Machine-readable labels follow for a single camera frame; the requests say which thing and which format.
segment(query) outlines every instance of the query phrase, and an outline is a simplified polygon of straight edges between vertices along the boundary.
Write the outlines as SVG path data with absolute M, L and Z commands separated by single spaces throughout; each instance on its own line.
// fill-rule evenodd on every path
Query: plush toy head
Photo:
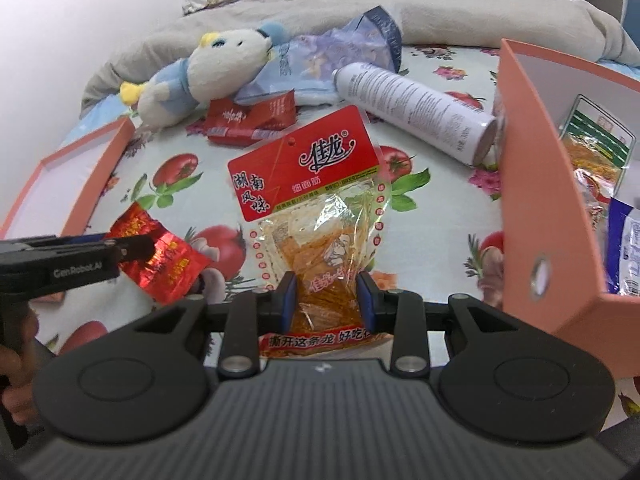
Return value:
M 265 23 L 258 30 L 205 34 L 189 58 L 187 80 L 196 101 L 206 103 L 235 94 L 258 75 L 272 46 L 289 41 L 283 27 Z

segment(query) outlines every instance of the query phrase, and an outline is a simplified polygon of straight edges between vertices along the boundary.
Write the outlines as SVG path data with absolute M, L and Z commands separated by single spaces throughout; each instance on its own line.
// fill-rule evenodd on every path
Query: ribbed gray surface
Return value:
M 377 361 L 327 364 L 271 361 L 253 379 L 224 383 L 169 436 L 105 449 L 58 439 L 22 470 L 33 480 L 617 480 L 625 472 L 591 440 L 519 449 L 469 433 L 426 384 L 396 380 Z

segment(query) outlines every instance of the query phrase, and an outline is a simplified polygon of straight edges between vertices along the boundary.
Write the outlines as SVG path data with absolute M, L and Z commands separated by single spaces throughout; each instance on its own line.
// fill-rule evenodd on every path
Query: white and blue plush toy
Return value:
M 148 82 L 124 82 L 124 104 L 138 103 L 138 114 L 148 126 L 162 128 L 179 123 L 199 103 L 208 104 L 238 92 L 267 63 L 272 46 L 289 35 L 279 23 L 256 29 L 209 32 L 189 57 L 159 70 Z

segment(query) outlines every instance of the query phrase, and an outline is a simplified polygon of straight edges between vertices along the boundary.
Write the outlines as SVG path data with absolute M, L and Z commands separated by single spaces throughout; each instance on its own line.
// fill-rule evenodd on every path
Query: floral tablecloth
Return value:
M 468 105 L 492 110 L 498 51 L 446 46 L 404 47 L 402 68 L 410 78 L 449 92 Z M 307 122 L 334 107 L 303 108 Z M 213 146 L 184 123 L 162 131 L 140 126 L 113 171 L 87 226 L 108 231 L 137 200 L 175 235 L 206 252 L 216 263 L 204 280 L 212 302 L 264 283 L 262 271 L 246 251 L 246 230 L 231 191 L 226 163 L 235 148 Z M 371 118 L 370 136 L 381 145 L 394 178 L 428 168 L 430 179 L 406 193 L 385 213 L 385 229 L 371 274 L 381 288 L 405 288 L 425 300 L 446 301 L 466 292 L 491 304 L 501 300 L 502 233 L 500 176 L 490 153 L 485 165 L 470 169 L 428 144 L 383 121 Z M 171 194 L 158 193 L 161 182 Z M 60 352 L 114 330 L 156 306 L 127 276 L 70 291 L 62 305 L 34 303 L 40 319 L 38 339 Z M 442 334 L 431 334 L 434 365 L 448 357 Z M 214 337 L 207 364 L 215 364 L 220 337 Z M 389 343 L 340 351 L 342 356 L 388 358 Z M 631 380 L 619 382 L 610 422 L 640 412 Z

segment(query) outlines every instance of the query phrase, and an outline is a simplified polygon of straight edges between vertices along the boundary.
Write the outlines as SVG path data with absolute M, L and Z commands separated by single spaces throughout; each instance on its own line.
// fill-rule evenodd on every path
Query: round hole in box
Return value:
M 551 279 L 551 263 L 544 256 L 540 256 L 531 271 L 531 295 L 534 299 L 542 298 L 549 288 Z

